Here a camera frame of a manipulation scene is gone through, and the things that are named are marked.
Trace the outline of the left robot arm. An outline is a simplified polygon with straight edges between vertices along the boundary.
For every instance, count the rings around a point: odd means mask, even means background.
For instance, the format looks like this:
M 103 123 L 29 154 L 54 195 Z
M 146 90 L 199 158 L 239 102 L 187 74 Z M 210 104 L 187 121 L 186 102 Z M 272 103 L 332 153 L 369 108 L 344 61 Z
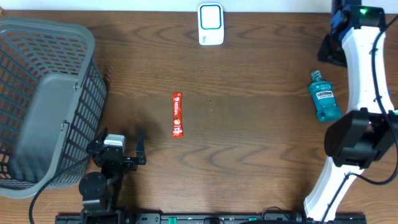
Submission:
M 116 206 L 124 176 L 147 162 L 144 133 L 140 133 L 136 156 L 125 156 L 126 138 L 108 134 L 105 128 L 86 148 L 90 158 L 101 170 L 89 172 L 79 183 L 82 196 L 82 223 L 135 223 L 136 216 L 127 208 Z

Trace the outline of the red Nescafe coffee stick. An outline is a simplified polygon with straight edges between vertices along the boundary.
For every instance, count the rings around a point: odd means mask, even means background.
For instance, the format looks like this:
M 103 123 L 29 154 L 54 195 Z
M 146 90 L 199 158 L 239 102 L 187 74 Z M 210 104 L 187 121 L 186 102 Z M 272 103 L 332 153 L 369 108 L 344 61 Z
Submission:
M 173 138 L 183 137 L 182 128 L 182 93 L 174 93 L 172 95 L 173 100 Z

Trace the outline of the blue mouthwash bottle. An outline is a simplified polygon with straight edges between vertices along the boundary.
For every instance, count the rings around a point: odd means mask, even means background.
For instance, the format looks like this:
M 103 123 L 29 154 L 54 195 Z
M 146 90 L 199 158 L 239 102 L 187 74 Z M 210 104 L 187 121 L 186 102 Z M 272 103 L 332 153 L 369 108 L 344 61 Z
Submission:
M 323 79 L 319 70 L 314 70 L 310 76 L 312 82 L 308 90 L 312 96 L 318 120 L 327 122 L 340 119 L 343 113 L 336 102 L 332 84 Z

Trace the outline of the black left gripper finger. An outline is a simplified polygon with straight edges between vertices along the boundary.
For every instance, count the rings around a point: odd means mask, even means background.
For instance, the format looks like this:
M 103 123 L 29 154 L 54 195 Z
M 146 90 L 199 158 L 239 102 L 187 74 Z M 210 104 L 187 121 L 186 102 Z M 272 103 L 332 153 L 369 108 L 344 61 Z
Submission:
M 108 135 L 108 129 L 104 128 L 91 142 L 92 146 L 99 146 L 104 143 L 104 140 L 106 139 Z
M 137 146 L 136 146 L 136 155 L 137 158 L 145 158 L 145 148 L 144 148 L 144 132 L 141 131 L 139 138 L 137 140 Z

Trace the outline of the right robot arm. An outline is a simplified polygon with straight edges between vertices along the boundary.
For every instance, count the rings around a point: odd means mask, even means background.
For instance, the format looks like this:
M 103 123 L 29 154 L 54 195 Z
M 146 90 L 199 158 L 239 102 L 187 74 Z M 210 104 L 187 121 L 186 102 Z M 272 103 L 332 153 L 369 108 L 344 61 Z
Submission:
M 324 139 L 326 162 L 303 202 L 305 223 L 337 223 L 336 210 L 356 179 L 397 145 L 397 111 L 387 89 L 384 40 L 390 22 L 381 7 L 361 1 L 333 1 L 330 32 L 318 59 L 348 71 L 346 112 L 336 104 L 330 82 L 311 74 L 309 92 L 317 117 L 329 121 Z

